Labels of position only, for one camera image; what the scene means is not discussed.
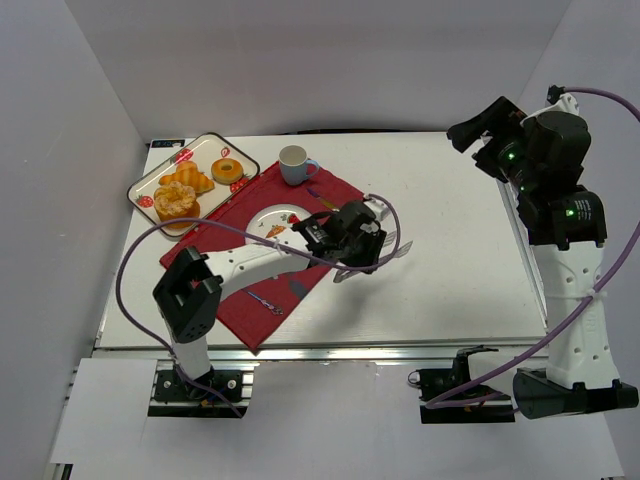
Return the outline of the metal tongs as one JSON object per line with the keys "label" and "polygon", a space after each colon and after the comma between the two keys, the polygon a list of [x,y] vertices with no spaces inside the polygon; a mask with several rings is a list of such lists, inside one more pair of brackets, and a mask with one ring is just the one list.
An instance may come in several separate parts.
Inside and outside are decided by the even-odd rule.
{"label": "metal tongs", "polygon": [[[391,261],[393,259],[398,259],[401,258],[403,256],[405,256],[411,249],[413,245],[412,241],[408,241],[405,244],[401,245],[400,247],[398,247],[397,249],[389,252],[387,255],[382,257],[382,260],[388,260]],[[336,275],[334,276],[333,282],[335,284],[339,284],[342,283],[343,281],[346,281],[356,275],[359,275],[359,272],[355,272],[355,271],[339,271],[336,273]]]}

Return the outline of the sesame bun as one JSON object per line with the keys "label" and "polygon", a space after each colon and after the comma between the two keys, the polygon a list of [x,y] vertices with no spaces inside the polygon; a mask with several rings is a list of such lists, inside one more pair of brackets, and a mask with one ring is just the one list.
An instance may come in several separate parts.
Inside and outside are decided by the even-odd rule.
{"label": "sesame bun", "polygon": [[277,235],[279,235],[280,233],[282,233],[283,231],[285,231],[287,229],[286,226],[283,225],[274,225],[269,232],[267,233],[266,237],[267,238],[271,238],[271,237],[275,237]]}

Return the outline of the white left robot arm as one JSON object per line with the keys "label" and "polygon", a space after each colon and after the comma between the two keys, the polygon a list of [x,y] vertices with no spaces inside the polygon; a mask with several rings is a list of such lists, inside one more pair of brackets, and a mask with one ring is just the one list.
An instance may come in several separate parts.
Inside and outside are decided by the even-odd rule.
{"label": "white left robot arm", "polygon": [[386,239],[381,222],[389,213],[389,206],[369,196],[314,214],[271,238],[253,236],[243,246],[207,253],[183,249],[155,286],[153,298],[187,395],[201,399],[216,387],[206,334],[222,301],[266,279],[317,265],[375,271]]}

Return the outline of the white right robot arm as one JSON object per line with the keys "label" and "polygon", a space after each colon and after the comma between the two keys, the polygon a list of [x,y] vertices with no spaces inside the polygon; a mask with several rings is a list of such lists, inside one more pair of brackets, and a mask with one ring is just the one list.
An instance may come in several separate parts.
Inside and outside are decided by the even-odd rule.
{"label": "white right robot arm", "polygon": [[607,238],[605,209],[580,184],[591,145],[574,91],[553,86],[547,106],[528,114],[505,97],[470,120],[449,128],[459,152],[517,194],[517,213],[542,280],[548,333],[539,347],[548,353],[541,369],[522,357],[501,363],[497,351],[468,350],[457,373],[467,381],[427,405],[462,404],[479,385],[509,396],[528,419],[634,408],[638,390],[620,377],[606,330],[604,288],[611,273],[601,264]]}

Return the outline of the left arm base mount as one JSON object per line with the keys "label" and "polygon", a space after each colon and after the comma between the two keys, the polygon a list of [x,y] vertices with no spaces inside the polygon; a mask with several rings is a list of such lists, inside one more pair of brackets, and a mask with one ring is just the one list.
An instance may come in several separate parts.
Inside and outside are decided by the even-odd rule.
{"label": "left arm base mount", "polygon": [[239,419],[248,406],[244,373],[215,369],[197,379],[203,390],[184,380],[176,367],[156,373],[147,414],[149,417]]}

